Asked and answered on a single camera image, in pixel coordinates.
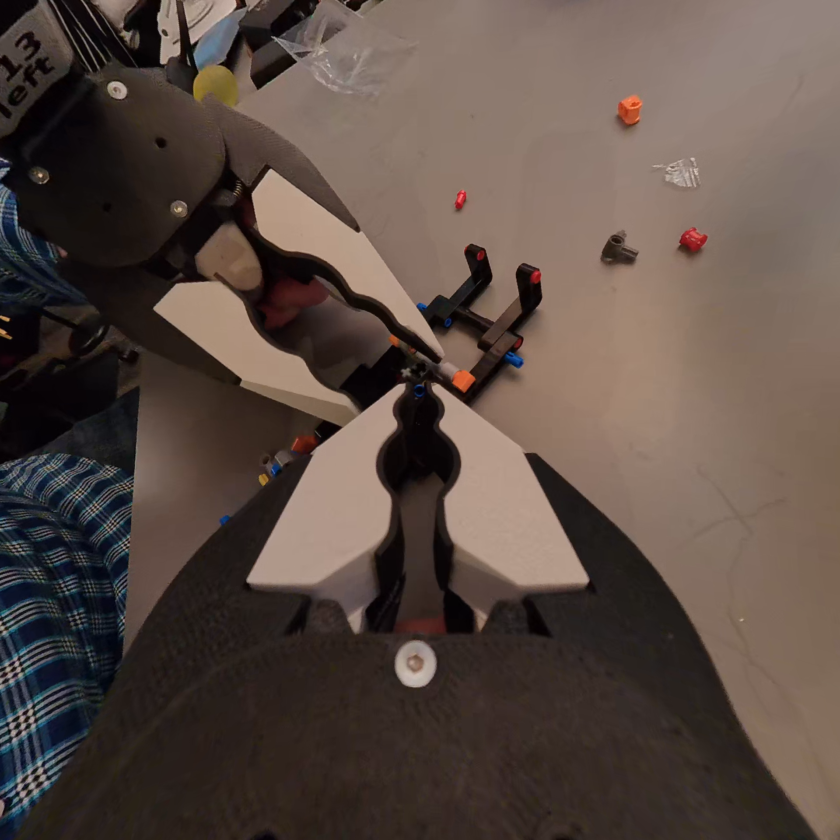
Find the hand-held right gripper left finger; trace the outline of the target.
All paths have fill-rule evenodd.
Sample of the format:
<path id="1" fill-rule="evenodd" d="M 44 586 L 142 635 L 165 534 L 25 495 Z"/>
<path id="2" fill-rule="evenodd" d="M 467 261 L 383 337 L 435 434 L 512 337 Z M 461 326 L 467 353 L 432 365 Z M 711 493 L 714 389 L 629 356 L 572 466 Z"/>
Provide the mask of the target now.
<path id="1" fill-rule="evenodd" d="M 334 601 L 356 633 L 375 629 L 370 609 L 388 606 L 395 586 L 376 569 L 393 514 L 377 468 L 405 392 L 394 386 L 314 450 L 248 574 L 251 589 Z"/>

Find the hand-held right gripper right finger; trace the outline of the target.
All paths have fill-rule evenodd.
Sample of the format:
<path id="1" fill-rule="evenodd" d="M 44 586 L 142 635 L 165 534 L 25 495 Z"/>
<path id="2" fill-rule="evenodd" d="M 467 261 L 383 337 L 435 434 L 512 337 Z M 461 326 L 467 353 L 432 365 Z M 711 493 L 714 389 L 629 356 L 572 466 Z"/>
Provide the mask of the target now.
<path id="1" fill-rule="evenodd" d="M 439 432 L 455 447 L 454 483 L 443 497 L 453 544 L 447 587 L 482 629 L 498 602 L 582 591 L 582 562 L 524 450 L 450 393 L 434 391 Z"/>

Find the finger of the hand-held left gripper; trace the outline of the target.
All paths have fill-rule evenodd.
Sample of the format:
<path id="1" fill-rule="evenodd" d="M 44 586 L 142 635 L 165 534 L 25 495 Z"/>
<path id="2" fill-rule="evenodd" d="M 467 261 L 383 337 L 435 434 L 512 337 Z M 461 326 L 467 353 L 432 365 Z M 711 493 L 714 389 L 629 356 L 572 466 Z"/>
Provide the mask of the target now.
<path id="1" fill-rule="evenodd" d="M 440 342 L 371 241 L 283 175 L 266 169 L 251 193 L 256 227 L 288 275 L 325 280 L 350 308 L 435 362 Z"/>
<path id="2" fill-rule="evenodd" d="M 271 342 L 250 303 L 264 289 L 256 252 L 236 224 L 222 224 L 195 257 L 200 281 L 182 281 L 154 312 L 217 362 L 245 389 L 344 426 L 359 408 L 322 383 L 305 360 Z"/>

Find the black grey lego chassis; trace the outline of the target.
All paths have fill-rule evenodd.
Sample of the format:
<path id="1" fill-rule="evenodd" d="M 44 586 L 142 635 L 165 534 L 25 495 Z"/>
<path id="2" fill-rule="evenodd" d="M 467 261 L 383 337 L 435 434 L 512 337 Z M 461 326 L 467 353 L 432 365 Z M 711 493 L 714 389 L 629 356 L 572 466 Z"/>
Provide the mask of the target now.
<path id="1" fill-rule="evenodd" d="M 494 321 L 474 312 L 471 304 L 489 287 L 492 270 L 487 251 L 479 245 L 465 247 L 468 278 L 450 296 L 438 296 L 428 304 L 411 307 L 411 299 L 370 243 L 362 247 L 340 246 L 321 259 L 302 247 L 279 249 L 256 234 L 249 240 L 254 255 L 264 258 L 262 270 L 273 269 L 289 289 L 321 285 L 335 291 L 342 303 L 368 312 L 382 322 L 393 348 L 372 366 L 361 365 L 338 387 L 321 381 L 306 361 L 269 341 L 266 314 L 261 310 L 262 287 L 241 290 L 216 275 L 216 290 L 225 290 L 225 318 L 238 317 L 233 347 L 248 368 L 238 372 L 241 384 L 279 402 L 322 420 L 320 440 L 353 421 L 377 402 L 397 382 L 401 369 L 423 368 L 423 377 L 444 385 L 462 402 L 475 400 L 503 364 L 522 365 L 519 350 L 523 322 L 540 305 L 543 292 L 540 270 L 520 264 L 516 271 L 518 298 Z M 478 335 L 482 351 L 471 371 L 462 371 L 445 361 L 445 352 L 434 343 L 435 329 L 461 323 Z"/>

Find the person's left hand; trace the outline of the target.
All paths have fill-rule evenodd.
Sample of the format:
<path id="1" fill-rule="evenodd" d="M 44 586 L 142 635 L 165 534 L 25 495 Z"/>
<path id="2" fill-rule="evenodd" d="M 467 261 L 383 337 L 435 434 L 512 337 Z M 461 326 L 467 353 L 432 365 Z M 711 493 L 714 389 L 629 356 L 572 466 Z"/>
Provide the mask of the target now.
<path id="1" fill-rule="evenodd" d="M 279 274 L 265 281 L 264 290 L 255 304 L 264 329 L 282 329 L 304 310 L 315 308 L 329 298 L 328 289 L 319 280 L 309 283 Z"/>

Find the yellow round object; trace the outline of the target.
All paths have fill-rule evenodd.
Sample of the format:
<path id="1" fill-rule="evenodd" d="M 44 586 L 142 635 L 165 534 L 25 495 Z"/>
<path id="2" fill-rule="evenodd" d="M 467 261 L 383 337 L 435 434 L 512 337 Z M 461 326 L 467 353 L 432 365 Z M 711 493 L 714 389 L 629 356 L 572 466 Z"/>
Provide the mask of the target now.
<path id="1" fill-rule="evenodd" d="M 208 65 L 197 72 L 192 83 L 192 95 L 199 102 L 212 96 L 233 108 L 238 104 L 238 83 L 230 69 L 222 65 Z"/>

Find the white plastic object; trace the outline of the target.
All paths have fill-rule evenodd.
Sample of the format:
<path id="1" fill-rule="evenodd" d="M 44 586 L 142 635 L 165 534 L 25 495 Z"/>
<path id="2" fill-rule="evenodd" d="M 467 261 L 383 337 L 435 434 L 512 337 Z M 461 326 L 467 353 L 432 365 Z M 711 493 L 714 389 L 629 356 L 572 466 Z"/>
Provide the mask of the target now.
<path id="1" fill-rule="evenodd" d="M 182 4 L 192 46 L 238 8 L 237 1 L 183 1 Z M 176 1 L 161 1 L 157 23 L 161 35 L 160 60 L 164 65 L 169 58 L 181 52 L 181 28 Z"/>

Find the dark blue cloth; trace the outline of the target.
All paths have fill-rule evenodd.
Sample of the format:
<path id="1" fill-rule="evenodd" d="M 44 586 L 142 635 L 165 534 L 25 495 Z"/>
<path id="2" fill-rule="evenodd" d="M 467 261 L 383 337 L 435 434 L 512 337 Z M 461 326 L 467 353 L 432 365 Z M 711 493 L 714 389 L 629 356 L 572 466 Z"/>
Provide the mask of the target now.
<path id="1" fill-rule="evenodd" d="M 29 432 L 24 419 L 14 420 L 12 430 L 2 425 L 1 463 L 42 455 L 68 455 L 135 471 L 140 388 L 121 394 L 110 406 L 46 438 L 46 432 Z"/>

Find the light blue cloth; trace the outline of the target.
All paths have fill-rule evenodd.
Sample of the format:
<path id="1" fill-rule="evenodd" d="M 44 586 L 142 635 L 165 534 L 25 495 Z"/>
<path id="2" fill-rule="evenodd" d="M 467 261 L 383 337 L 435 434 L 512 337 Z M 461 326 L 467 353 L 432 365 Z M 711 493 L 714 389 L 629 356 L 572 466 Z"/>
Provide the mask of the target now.
<path id="1" fill-rule="evenodd" d="M 194 48 L 196 68 L 221 66 L 227 59 L 239 35 L 239 23 L 247 14 L 247 7 L 239 7 L 218 21 L 197 42 Z"/>

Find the clear plastic bag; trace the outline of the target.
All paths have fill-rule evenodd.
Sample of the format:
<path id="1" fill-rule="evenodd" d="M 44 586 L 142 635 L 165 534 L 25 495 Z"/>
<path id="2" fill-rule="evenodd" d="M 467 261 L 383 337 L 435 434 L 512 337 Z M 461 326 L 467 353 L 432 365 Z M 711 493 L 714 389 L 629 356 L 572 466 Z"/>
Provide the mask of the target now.
<path id="1" fill-rule="evenodd" d="M 378 28 L 335 2 L 320 2 L 272 40 L 324 87 L 363 98 L 378 97 L 417 51 L 417 42 Z"/>

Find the blue plaid clothing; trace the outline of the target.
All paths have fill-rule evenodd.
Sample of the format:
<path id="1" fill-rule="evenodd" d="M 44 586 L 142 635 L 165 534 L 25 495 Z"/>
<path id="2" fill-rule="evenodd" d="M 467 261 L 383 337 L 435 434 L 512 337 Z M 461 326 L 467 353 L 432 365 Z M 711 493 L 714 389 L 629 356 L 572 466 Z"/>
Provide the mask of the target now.
<path id="1" fill-rule="evenodd" d="M 88 735 L 122 656 L 133 478 L 75 455 L 1 468 L 2 838 Z"/>

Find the clear plastic scrap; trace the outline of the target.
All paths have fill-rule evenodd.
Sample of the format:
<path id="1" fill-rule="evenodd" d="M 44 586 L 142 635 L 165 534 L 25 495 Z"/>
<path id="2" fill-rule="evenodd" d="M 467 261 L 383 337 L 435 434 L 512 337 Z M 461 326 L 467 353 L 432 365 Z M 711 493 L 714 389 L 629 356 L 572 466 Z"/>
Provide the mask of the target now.
<path id="1" fill-rule="evenodd" d="M 668 164 L 653 164 L 651 169 L 661 174 L 664 183 L 680 190 L 696 190 L 700 188 L 699 165 L 694 156 L 679 159 Z"/>

